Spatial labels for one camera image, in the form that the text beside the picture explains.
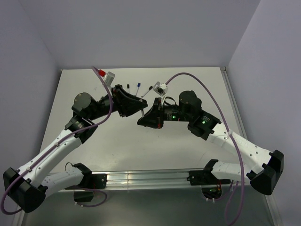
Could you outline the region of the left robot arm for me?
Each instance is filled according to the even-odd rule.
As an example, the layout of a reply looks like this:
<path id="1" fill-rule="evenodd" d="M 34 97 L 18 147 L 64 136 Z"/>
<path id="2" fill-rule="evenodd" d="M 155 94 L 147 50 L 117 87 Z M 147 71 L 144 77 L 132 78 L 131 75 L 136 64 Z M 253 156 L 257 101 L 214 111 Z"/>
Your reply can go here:
<path id="1" fill-rule="evenodd" d="M 78 94 L 71 107 L 73 116 L 56 139 L 25 165 L 18 169 L 8 168 L 3 173 L 5 193 L 0 203 L 2 213 L 11 215 L 4 208 L 6 197 L 10 197 L 20 210 L 30 213 L 57 191 L 70 186 L 90 186 L 92 172 L 81 163 L 62 173 L 52 176 L 49 173 L 92 136 L 98 127 L 93 120 L 101 117 L 108 120 L 113 112 L 128 117 L 147 106 L 146 100 L 127 93 L 121 85 L 107 89 L 107 95 L 98 101 L 86 92 Z"/>

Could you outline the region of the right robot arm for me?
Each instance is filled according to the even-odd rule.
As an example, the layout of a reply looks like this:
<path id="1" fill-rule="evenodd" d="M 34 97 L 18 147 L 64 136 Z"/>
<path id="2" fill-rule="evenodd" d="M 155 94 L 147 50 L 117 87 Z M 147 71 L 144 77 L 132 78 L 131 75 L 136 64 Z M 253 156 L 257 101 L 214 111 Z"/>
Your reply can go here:
<path id="1" fill-rule="evenodd" d="M 166 121 L 187 122 L 195 136 L 220 146 L 242 163 L 226 163 L 211 159 L 201 170 L 189 171 L 187 181 L 192 186 L 223 185 L 231 181 L 246 182 L 257 192 L 271 195 L 284 170 L 284 154 L 263 149 L 237 133 L 226 129 L 218 118 L 202 109 L 202 101 L 194 91 L 183 91 L 178 104 L 164 104 L 160 97 L 137 124 L 160 129 Z"/>

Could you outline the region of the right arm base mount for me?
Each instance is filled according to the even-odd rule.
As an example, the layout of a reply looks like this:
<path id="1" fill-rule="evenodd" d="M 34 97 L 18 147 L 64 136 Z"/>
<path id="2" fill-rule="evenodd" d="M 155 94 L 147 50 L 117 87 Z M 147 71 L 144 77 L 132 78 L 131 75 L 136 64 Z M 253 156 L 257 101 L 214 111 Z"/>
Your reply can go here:
<path id="1" fill-rule="evenodd" d="M 206 170 L 192 170 L 189 171 L 189 176 L 186 180 L 191 186 L 209 186 L 202 188 L 202 195 L 205 199 L 215 200 L 222 195 L 222 184 L 221 182 L 210 172 Z"/>

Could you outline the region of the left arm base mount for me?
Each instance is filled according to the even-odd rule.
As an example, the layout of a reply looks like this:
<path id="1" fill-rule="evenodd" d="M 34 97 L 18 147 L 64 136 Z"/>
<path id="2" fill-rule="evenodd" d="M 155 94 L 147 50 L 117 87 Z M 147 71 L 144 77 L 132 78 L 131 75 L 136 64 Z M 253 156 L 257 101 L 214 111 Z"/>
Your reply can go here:
<path id="1" fill-rule="evenodd" d="M 108 195 L 103 189 L 106 188 L 106 174 L 90 174 L 84 176 L 79 185 L 67 187 L 65 190 L 74 190 L 73 199 L 77 205 L 92 208 L 106 202 Z M 102 198 L 99 203 L 92 204 L 94 198 Z"/>

